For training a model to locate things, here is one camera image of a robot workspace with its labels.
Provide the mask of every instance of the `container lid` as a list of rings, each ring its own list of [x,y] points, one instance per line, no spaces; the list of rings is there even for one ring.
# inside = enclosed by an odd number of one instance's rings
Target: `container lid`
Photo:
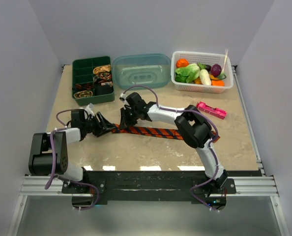
[[[170,81],[170,69],[171,61],[163,54],[124,56],[113,62],[112,79],[121,89],[133,85],[159,88]]]

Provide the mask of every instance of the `beige table surface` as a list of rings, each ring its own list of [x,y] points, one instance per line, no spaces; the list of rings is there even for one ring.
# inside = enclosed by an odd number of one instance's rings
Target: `beige table surface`
[[[58,92],[52,108],[47,131],[61,127],[56,114],[66,109],[79,108],[71,97],[72,66],[64,67]],[[113,102],[94,105],[94,112],[101,114],[112,123],[119,124],[119,100],[123,92],[115,86],[116,99]],[[145,102],[155,101],[148,90],[137,91]],[[175,90],[170,82],[163,88],[156,88],[159,104],[170,107],[187,107],[203,101],[211,107],[219,107],[228,112],[224,120],[206,114],[217,126],[220,139],[214,144],[216,153],[227,170],[257,170],[256,156],[252,147],[244,113],[236,86],[221,94],[187,92]],[[61,114],[64,122],[70,120],[70,112]],[[162,122],[140,120],[138,126],[155,128],[176,128]],[[87,134],[86,138],[68,146],[69,161],[80,166],[91,166],[102,170],[103,166],[115,166],[119,171],[140,170],[141,166],[160,166],[161,170],[179,170],[178,166],[202,166],[196,151],[184,141],[140,136],[133,134],[108,133],[99,138]]]

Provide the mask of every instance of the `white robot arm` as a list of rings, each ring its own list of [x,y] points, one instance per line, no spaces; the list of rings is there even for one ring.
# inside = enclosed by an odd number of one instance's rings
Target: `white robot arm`
[[[120,129],[135,125],[139,118],[176,125],[184,141],[198,153],[205,167],[206,176],[213,180],[221,180],[219,185],[227,179],[227,172],[220,164],[212,144],[211,126],[196,114],[199,111],[195,106],[172,108],[155,102],[146,104],[136,92],[128,96],[122,93],[120,100],[124,102],[124,107],[121,109]],[[189,121],[193,120],[195,124],[191,126]]]

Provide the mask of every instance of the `pink toy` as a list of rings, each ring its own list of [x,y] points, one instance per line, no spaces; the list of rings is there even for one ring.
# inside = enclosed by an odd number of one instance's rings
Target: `pink toy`
[[[224,119],[227,115],[226,111],[221,110],[219,108],[210,107],[210,106],[206,105],[204,102],[199,102],[198,104],[196,104],[196,107],[200,111],[206,112],[206,113],[211,114],[211,115],[218,117],[220,119]]]

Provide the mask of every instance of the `orange and black tie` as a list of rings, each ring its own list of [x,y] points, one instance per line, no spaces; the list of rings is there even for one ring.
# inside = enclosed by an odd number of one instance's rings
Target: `orange and black tie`
[[[180,132],[177,129],[160,129],[160,128],[150,128],[150,127],[141,127],[141,126],[130,126],[125,129],[120,129],[118,124],[114,124],[116,126],[115,129],[111,130],[114,134],[137,134],[137,135],[145,135],[152,136],[157,138],[166,138],[166,139],[177,139],[183,140]]]

